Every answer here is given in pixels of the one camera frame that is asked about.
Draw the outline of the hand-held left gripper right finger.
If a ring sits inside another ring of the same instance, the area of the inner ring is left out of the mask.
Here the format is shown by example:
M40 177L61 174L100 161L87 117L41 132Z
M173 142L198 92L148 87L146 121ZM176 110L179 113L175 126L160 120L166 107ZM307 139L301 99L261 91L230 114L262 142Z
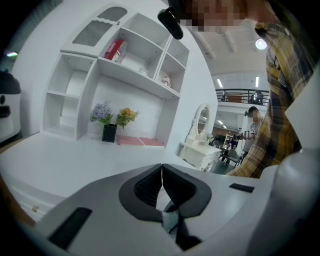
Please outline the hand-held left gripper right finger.
M271 168L255 179L163 164L162 184L178 209L175 242L185 255L248 254L271 192Z

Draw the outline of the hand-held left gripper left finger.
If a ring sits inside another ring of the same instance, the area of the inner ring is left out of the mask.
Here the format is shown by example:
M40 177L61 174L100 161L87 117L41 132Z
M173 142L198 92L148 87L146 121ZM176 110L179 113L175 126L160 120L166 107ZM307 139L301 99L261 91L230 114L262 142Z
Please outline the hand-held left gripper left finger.
M157 210L162 166L93 181L51 209L29 235L50 256L173 256Z

